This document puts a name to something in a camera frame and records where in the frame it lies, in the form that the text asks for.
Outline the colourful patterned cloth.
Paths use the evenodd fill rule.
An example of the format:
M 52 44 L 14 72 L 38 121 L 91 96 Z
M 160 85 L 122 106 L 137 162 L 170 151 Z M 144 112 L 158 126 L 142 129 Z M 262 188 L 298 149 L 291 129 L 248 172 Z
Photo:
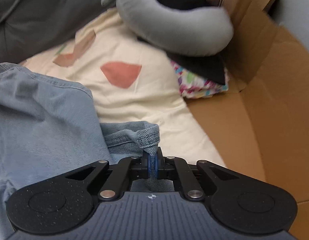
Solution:
M 229 89 L 228 70 L 224 68 L 225 85 L 219 85 L 214 81 L 201 77 L 186 70 L 174 61 L 170 61 L 176 76 L 178 77 L 179 91 L 182 97 L 188 99 L 209 98 L 215 94 L 227 92 Z

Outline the dark grey garment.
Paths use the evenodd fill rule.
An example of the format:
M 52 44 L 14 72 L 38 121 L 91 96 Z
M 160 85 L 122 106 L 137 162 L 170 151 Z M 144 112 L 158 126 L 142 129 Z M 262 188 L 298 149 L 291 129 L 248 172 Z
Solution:
M 19 63 L 73 38 L 115 2 L 0 0 L 0 63 Z

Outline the grey neck pillow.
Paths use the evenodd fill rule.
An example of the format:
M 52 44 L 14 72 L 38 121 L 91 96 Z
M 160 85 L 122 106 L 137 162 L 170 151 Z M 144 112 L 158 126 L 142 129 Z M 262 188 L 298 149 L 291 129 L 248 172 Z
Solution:
M 231 41 L 234 28 L 223 7 L 172 9 L 157 0 L 114 1 L 123 22 L 136 35 L 165 51 L 188 56 L 209 56 Z

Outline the brown cardboard box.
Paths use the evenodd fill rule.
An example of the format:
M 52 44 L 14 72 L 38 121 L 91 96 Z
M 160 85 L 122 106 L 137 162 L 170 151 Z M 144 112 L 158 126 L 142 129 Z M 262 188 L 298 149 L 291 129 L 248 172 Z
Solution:
M 290 232 L 309 239 L 309 52 L 267 15 L 274 0 L 219 1 L 235 28 L 230 88 L 187 105 L 229 169 L 293 195 Z

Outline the black garment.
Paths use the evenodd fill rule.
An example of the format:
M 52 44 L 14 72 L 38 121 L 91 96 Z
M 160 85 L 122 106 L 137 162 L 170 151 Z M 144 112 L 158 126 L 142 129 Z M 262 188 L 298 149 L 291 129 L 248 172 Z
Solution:
M 186 70 L 204 77 L 219 85 L 225 85 L 224 64 L 219 55 L 212 56 L 187 56 L 169 51 L 165 52 L 167 57 Z

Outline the cream patterned bed sheet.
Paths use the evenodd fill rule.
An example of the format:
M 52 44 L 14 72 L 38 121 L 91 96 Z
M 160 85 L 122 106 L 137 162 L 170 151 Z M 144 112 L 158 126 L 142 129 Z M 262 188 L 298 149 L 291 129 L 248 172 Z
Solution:
M 166 54 L 138 41 L 114 8 L 89 22 L 74 39 L 24 60 L 22 66 L 89 88 L 101 122 L 157 124 L 165 155 L 190 164 L 205 159 L 224 165 L 180 96 Z

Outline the light blue denim garment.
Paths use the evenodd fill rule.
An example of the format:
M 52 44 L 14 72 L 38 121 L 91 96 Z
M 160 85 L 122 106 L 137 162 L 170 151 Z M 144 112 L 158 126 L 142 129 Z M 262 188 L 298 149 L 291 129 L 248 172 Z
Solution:
M 18 189 L 98 160 L 154 157 L 159 127 L 101 123 L 91 91 L 12 63 L 0 63 L 0 239 L 13 228 L 6 202 Z

